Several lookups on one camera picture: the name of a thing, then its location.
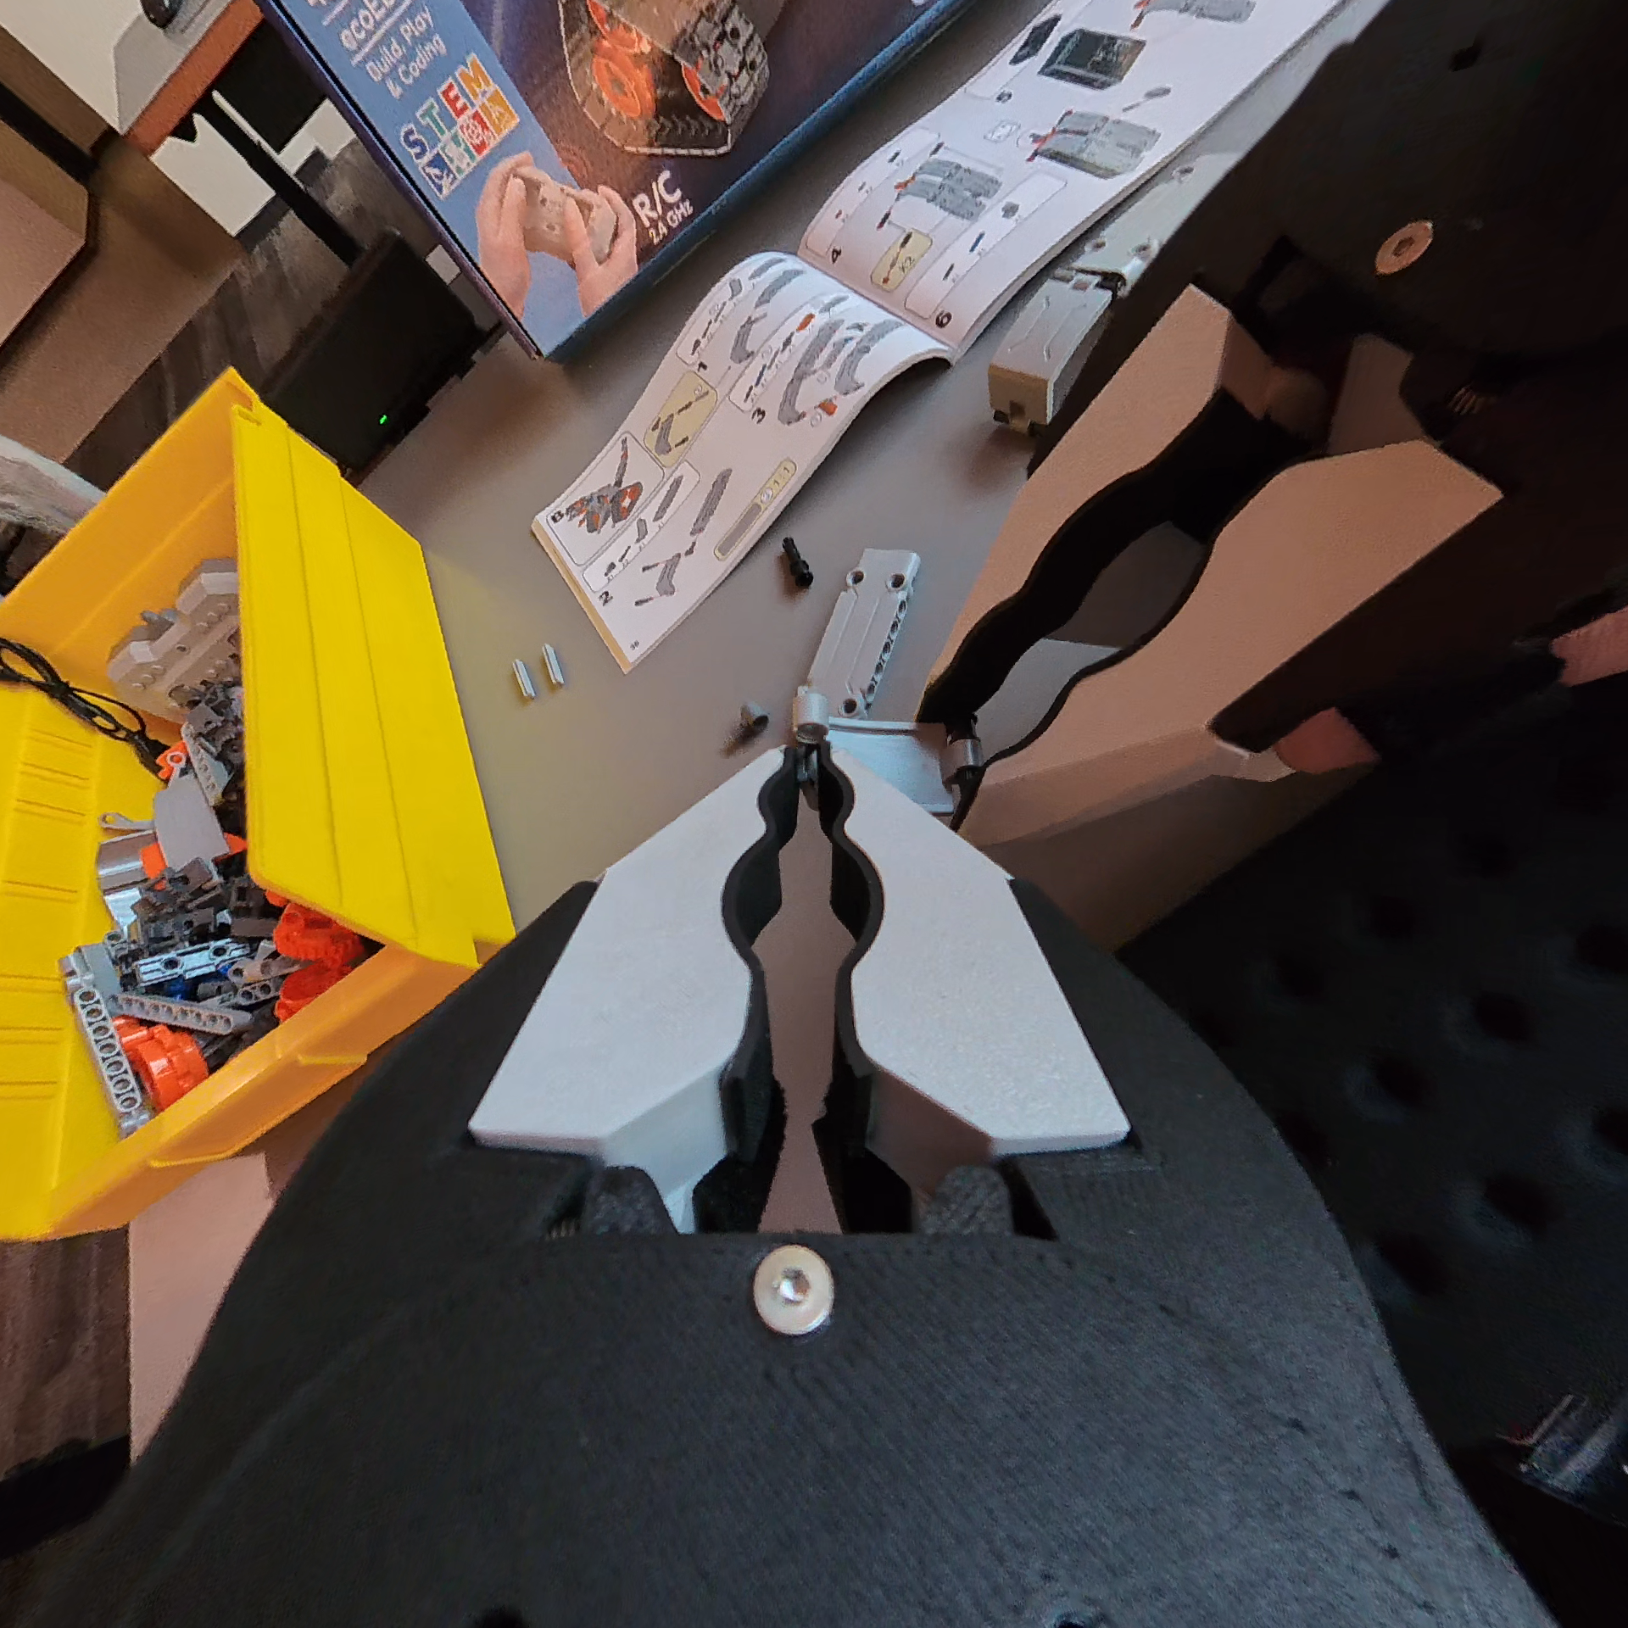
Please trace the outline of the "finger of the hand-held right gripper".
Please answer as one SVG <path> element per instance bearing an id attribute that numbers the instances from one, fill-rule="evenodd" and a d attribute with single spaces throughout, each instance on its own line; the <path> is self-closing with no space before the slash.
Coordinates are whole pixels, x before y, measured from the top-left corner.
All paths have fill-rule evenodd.
<path id="1" fill-rule="evenodd" d="M 1273 390 L 1298 384 L 1226 309 L 1182 291 L 1015 499 L 922 694 L 918 724 L 978 739 L 980 710 L 1017 663 L 1079 619 L 1135 545 L 1174 530 L 1193 549 L 1189 580 L 1096 667 L 1145 646 L 1189 600 L 1222 530 L 1275 475 L 1304 462 L 1304 443 L 1269 415 Z M 1069 677 L 1013 751 L 1032 743 L 1096 667 Z M 1222 743 L 1263 755 L 1304 724 L 1304 704 L 1269 691 L 1269 679 L 1211 722 Z"/>
<path id="2" fill-rule="evenodd" d="M 1497 499 L 1424 441 L 1275 475 L 1222 530 L 1168 625 L 1087 673 L 1032 743 L 986 766 L 963 838 L 1040 840 L 1203 780 L 1284 778 L 1211 722 Z"/>

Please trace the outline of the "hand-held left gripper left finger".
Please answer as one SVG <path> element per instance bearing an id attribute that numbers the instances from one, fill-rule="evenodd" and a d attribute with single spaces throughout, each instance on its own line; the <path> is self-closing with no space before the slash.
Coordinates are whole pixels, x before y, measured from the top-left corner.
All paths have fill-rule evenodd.
<path id="1" fill-rule="evenodd" d="M 699 1229 L 697 1187 L 757 1160 L 775 1105 L 753 943 L 798 795 L 771 749 L 600 877 L 470 1117 L 480 1146 L 635 1167 Z"/>

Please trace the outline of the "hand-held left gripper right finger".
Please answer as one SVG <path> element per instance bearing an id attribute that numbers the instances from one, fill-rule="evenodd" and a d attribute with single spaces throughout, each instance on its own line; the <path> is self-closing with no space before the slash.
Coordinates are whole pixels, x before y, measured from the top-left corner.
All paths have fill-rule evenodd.
<path id="1" fill-rule="evenodd" d="M 959 1167 L 1131 1136 L 1011 879 L 846 753 L 817 755 L 852 939 L 813 1127 L 844 1229 L 906 1229 Z"/>

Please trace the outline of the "small grey panel with pins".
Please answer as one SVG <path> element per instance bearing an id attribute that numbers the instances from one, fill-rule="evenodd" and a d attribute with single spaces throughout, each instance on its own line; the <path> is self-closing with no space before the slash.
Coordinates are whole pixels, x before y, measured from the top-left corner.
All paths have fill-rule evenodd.
<path id="1" fill-rule="evenodd" d="M 815 782 L 823 749 L 846 753 L 935 819 L 951 819 L 984 774 L 976 735 L 947 731 L 945 725 L 862 720 L 852 710 L 831 706 L 807 685 L 798 687 L 792 698 L 790 725 L 802 784 Z"/>

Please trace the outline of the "grey desk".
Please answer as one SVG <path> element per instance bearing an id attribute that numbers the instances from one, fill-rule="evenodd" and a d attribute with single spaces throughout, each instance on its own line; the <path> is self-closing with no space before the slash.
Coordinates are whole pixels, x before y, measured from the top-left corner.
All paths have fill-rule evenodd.
<path id="1" fill-rule="evenodd" d="M 1048 260 L 1108 218 L 1125 249 L 1172 229 L 1278 90 L 1306 84 L 1360 5 L 1288 5 L 1304 30 L 1189 140 L 1160 136 L 1106 181 L 1028 160 L 1083 92 L 988 86 L 871 156 L 837 136 L 784 196 L 703 251 L 681 291 L 554 369 L 474 448 L 482 365 L 393 458 L 377 489 L 430 528 L 457 679 L 474 683 L 474 758 L 515 923 L 544 882 L 619 859 L 786 727 L 838 567 L 924 557 L 945 631 L 1021 479 L 988 423 L 984 361 L 963 357 Z"/>

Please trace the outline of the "person's right hand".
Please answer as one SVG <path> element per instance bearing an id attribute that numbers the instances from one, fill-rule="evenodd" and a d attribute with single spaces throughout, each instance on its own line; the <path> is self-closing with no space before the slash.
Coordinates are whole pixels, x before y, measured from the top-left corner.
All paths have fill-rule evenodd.
<path id="1" fill-rule="evenodd" d="M 1418 762 L 1548 704 L 1561 689 L 1625 671 L 1625 611 L 1428 677 L 1401 679 L 1329 706 L 1275 743 L 1292 772 Z"/>

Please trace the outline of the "curved grey brick assembly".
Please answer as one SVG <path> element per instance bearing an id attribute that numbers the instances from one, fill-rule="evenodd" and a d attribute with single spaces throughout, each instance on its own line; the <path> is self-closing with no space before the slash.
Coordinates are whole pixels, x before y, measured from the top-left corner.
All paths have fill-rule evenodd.
<path id="1" fill-rule="evenodd" d="M 995 423 L 1021 435 L 1036 435 L 1052 423 L 1106 332 L 1114 305 L 1147 272 L 1158 249 L 1156 237 L 1137 237 L 1119 249 L 1098 237 L 1052 262 L 988 367 Z"/>

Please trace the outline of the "open building instruction booklet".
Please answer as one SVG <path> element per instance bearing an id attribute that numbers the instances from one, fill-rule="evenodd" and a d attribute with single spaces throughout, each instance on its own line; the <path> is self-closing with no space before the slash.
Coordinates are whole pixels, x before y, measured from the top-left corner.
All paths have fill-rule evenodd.
<path id="1" fill-rule="evenodd" d="M 629 673 L 780 518 L 873 394 L 953 363 L 1050 255 L 1180 156 L 1331 3 L 1052 5 L 730 268 L 532 522 Z"/>

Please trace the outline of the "flat grey brick panel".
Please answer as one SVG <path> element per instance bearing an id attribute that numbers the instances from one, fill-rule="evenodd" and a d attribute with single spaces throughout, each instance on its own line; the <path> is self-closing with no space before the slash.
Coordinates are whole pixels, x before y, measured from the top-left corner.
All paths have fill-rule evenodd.
<path id="1" fill-rule="evenodd" d="M 920 559 L 910 551 L 866 549 L 846 572 L 806 675 L 806 687 L 823 696 L 831 720 L 868 714 L 918 570 Z"/>

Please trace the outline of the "yellow plastic bin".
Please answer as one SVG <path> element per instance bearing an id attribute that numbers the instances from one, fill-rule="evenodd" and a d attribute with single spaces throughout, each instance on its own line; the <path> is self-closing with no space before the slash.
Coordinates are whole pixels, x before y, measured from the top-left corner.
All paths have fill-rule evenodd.
<path id="1" fill-rule="evenodd" d="M 211 559 L 238 569 L 249 875 L 379 950 L 121 1136 L 57 966 L 112 925 L 102 817 L 149 815 L 156 780 L 5 685 L 5 1241 L 121 1229 L 360 1069 L 515 933 L 420 547 L 234 373 L 3 601 L 3 636 L 102 689 L 116 640 Z"/>

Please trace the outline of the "pile of building brick pieces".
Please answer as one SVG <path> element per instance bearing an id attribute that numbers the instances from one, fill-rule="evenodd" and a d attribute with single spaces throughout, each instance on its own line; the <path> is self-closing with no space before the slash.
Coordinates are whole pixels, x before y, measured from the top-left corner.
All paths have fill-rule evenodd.
<path id="1" fill-rule="evenodd" d="M 251 879 L 238 570 L 195 567 L 108 656 L 108 694 L 61 698 L 154 774 L 150 815 L 102 820 L 108 933 L 61 964 L 114 1131 L 150 1125 L 379 946 Z"/>

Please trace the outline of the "blue building kit box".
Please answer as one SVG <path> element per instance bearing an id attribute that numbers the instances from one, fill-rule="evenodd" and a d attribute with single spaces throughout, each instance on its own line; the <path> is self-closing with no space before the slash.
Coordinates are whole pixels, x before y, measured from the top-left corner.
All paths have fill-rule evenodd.
<path id="1" fill-rule="evenodd" d="M 964 5 L 259 8 L 519 346 L 552 359 Z"/>

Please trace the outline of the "black device with green light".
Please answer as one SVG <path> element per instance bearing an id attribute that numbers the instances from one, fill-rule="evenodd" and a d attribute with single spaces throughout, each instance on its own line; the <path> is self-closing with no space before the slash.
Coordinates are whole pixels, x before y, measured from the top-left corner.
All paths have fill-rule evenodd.
<path id="1" fill-rule="evenodd" d="M 366 475 L 474 361 L 486 330 L 395 231 L 381 233 L 257 396 L 342 475 Z"/>

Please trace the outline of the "white side table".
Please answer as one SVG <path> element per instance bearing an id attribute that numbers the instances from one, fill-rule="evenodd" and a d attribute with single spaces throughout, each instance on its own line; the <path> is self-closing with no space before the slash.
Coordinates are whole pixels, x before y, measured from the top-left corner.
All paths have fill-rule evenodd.
<path id="1" fill-rule="evenodd" d="M 150 158 L 193 138 L 193 109 L 261 26 L 253 3 L 180 5 L 158 28 L 137 3 L 3 3 L 3 82 L 83 152 L 110 134 Z"/>

